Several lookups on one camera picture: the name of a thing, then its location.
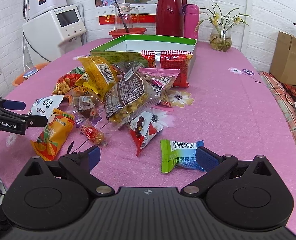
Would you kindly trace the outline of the white blue snack bag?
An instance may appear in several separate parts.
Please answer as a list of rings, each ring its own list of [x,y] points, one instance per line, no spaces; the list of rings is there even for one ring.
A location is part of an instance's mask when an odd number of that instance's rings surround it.
[[[47,119],[51,117],[54,109],[58,109],[64,95],[51,95],[48,97],[37,99],[32,105],[29,114],[45,116]]]

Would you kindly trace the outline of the orange juice-print snack bag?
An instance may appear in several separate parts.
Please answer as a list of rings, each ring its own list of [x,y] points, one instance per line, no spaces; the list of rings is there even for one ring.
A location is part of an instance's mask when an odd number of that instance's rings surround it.
[[[75,125],[75,117],[54,109],[36,141],[30,141],[35,153],[45,161],[53,161]]]

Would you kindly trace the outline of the small red peanut packet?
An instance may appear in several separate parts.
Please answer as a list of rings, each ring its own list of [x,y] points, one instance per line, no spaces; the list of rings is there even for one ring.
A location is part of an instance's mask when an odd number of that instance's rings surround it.
[[[106,135],[91,124],[84,123],[80,127],[80,131],[94,145],[104,146],[107,144]]]

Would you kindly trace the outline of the green blue snack packet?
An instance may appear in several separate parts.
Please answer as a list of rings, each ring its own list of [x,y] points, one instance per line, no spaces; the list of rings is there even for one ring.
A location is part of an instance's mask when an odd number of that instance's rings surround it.
[[[161,140],[161,172],[169,173],[175,166],[204,172],[204,169],[196,160],[196,150],[200,146],[204,146],[203,140],[197,142]]]

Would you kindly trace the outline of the clear orange pastry packet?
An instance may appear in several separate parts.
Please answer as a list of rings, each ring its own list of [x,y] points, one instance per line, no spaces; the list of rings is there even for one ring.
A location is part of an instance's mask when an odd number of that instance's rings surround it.
[[[99,116],[102,101],[90,88],[75,87],[68,92],[67,96],[69,105],[86,119],[95,119]]]

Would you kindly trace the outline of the red fried snack bag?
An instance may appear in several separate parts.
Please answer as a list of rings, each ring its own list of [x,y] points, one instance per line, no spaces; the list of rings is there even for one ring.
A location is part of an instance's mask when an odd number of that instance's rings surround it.
[[[75,67],[73,70],[61,76],[55,85],[52,95],[66,95],[76,87],[77,80],[85,73],[83,67]]]

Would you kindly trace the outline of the red white chocolate ball packet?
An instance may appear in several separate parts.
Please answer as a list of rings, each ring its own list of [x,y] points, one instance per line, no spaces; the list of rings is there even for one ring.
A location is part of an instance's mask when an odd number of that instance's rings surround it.
[[[153,114],[147,111],[142,112],[129,124],[130,135],[137,147],[136,156],[140,155],[142,149],[163,130],[163,125],[153,122]]]

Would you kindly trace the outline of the yellow corn snack bag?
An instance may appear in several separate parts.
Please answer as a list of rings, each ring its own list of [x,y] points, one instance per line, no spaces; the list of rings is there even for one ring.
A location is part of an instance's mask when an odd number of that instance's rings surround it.
[[[85,68],[89,81],[92,82],[95,88],[96,94],[103,99],[105,94],[117,83],[118,80],[113,67],[101,56],[79,57],[78,60]]]

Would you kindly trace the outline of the brown label clear snack bag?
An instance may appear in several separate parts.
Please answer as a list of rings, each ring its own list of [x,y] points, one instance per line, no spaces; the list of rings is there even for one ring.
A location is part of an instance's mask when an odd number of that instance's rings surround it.
[[[132,69],[104,96],[106,118],[119,127],[159,103],[160,94],[148,84],[142,74]]]

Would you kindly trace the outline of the pink lemon snack bag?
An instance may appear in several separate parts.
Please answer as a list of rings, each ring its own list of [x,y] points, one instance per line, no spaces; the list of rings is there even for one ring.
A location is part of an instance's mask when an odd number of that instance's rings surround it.
[[[144,79],[159,95],[159,104],[164,107],[171,107],[167,92],[176,81],[177,76],[180,74],[180,70],[166,68],[139,68],[138,72],[143,75]]]

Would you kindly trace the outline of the red noodle packet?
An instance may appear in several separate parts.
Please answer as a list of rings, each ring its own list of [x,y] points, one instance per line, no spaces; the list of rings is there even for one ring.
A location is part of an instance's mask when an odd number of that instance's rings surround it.
[[[141,56],[147,60],[149,68],[176,69],[179,74],[173,87],[188,88],[193,53],[184,50],[142,50]]]

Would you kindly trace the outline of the orange plastic stool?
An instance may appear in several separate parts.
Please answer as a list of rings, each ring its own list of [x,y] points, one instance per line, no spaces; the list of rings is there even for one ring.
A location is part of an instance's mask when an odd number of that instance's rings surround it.
[[[25,80],[27,80],[29,77],[36,74],[39,70],[43,69],[47,65],[48,65],[48,63],[41,63],[41,64],[37,64],[37,65],[33,66],[32,68],[30,68],[29,70],[27,70],[26,72],[21,74],[20,76],[16,77],[14,79],[14,81],[12,82],[12,85],[14,87],[21,85]]]

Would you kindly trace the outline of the white water dispenser machine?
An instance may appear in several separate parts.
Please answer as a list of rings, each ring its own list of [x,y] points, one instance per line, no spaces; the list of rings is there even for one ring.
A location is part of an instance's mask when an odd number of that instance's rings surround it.
[[[23,24],[32,64],[51,63],[86,43],[81,4],[45,12]]]

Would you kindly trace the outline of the pink floral tablecloth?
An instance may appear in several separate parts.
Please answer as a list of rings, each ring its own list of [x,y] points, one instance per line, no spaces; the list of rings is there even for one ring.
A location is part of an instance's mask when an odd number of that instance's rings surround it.
[[[87,55],[107,41],[95,40],[65,54],[16,87],[6,98],[24,101],[29,111],[35,100],[51,94],[59,77],[80,66],[74,57]],[[181,189],[202,175],[200,171],[183,168],[162,174],[161,139],[203,140],[205,147],[218,155],[231,154],[240,160],[252,160],[262,154],[294,198],[287,227],[296,234],[296,143],[272,93],[237,49],[221,53],[207,43],[198,42],[195,59],[190,87],[175,90],[184,94],[184,103],[181,103],[184,107],[175,106],[167,113],[173,116],[174,127],[165,127],[139,157],[127,128],[111,133],[92,174],[116,191],[120,186]],[[234,74],[230,68],[253,71],[254,78]],[[35,141],[41,131],[42,128],[29,128],[25,136],[0,132],[0,178],[6,187],[10,187],[30,157],[36,155],[30,141]]]

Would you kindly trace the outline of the plaid cushion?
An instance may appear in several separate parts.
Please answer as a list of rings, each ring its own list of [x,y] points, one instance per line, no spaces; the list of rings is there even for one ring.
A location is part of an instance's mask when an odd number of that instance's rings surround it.
[[[296,110],[294,109],[294,100],[273,75],[267,72],[259,72],[259,75],[281,108],[296,144]]]

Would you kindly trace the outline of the green cardboard box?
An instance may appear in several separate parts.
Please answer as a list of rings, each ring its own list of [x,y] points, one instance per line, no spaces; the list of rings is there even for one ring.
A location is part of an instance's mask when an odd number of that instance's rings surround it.
[[[124,35],[110,40],[90,51],[92,56],[104,57],[110,64],[124,61],[138,61],[148,67],[141,56],[142,50],[184,50],[193,53],[191,69],[196,56],[197,41],[191,38],[160,35]]]

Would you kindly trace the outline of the red plastic basin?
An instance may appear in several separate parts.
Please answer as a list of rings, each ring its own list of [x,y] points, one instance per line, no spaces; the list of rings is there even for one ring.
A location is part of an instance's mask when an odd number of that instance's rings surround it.
[[[147,31],[146,28],[136,27],[136,28],[128,28],[128,32],[125,29],[117,29],[109,32],[113,38],[118,38],[124,35],[142,35]]]

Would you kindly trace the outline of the glass vase with plant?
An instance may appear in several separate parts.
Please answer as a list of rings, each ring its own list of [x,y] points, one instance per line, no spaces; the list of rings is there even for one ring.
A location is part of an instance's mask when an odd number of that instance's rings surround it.
[[[227,52],[232,47],[230,31],[240,24],[247,26],[246,18],[250,17],[250,15],[242,14],[239,8],[234,8],[224,14],[217,3],[213,4],[211,9],[200,8],[199,14],[204,16],[196,24],[194,32],[198,32],[203,22],[209,22],[212,25],[209,44],[212,49],[222,52]]]

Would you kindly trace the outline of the brown cardboard box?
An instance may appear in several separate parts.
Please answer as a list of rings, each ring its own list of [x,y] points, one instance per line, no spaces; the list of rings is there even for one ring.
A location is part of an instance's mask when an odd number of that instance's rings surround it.
[[[296,85],[296,37],[278,33],[269,73],[280,83]]]

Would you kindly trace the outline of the black stirring stick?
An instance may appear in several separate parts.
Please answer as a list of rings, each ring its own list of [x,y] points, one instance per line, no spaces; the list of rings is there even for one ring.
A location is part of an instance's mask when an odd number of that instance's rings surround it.
[[[119,5],[118,5],[118,3],[117,3],[116,0],[114,0],[114,2],[115,2],[115,6],[116,6],[116,8],[117,8],[117,10],[118,10],[118,12],[119,12],[120,19],[121,19],[121,21],[122,21],[122,23],[123,23],[124,29],[125,29],[125,31],[126,31],[127,33],[129,33],[129,29],[128,29],[127,25],[126,25],[126,22],[125,22],[125,20],[124,20],[123,14],[121,13],[120,7],[119,7]]]

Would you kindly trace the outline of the dark red thermos jug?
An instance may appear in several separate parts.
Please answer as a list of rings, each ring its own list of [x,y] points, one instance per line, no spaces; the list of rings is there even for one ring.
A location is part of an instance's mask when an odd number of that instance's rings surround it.
[[[156,35],[184,35],[183,7],[187,0],[158,0],[156,10]]]

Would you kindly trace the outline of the pink thermos bottle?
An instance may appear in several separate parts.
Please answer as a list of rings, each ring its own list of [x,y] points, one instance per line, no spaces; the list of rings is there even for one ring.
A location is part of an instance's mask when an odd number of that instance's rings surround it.
[[[186,4],[182,8],[182,14],[184,16],[183,35],[185,38],[198,39],[198,30],[195,30],[198,22],[200,10],[195,4]]]

